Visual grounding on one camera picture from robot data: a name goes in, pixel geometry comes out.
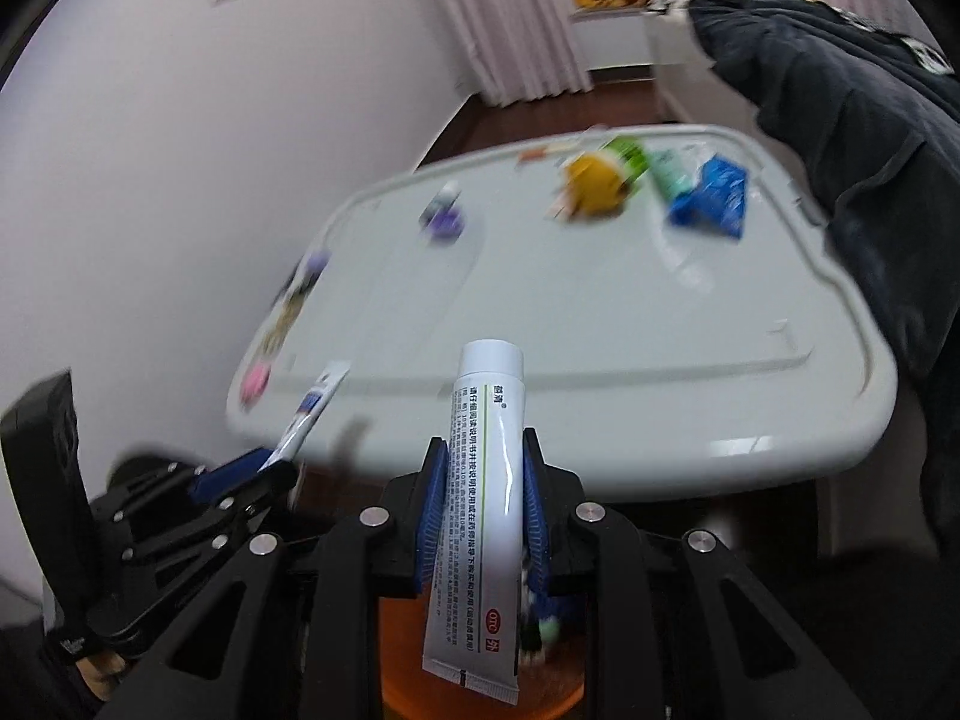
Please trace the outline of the person's left hand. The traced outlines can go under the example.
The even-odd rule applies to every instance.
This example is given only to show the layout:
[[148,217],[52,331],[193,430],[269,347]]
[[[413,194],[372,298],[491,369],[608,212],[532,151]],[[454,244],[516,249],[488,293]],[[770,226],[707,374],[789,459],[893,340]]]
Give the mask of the person's left hand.
[[112,697],[128,672],[127,661],[116,652],[85,656],[75,667],[91,694],[103,702]]

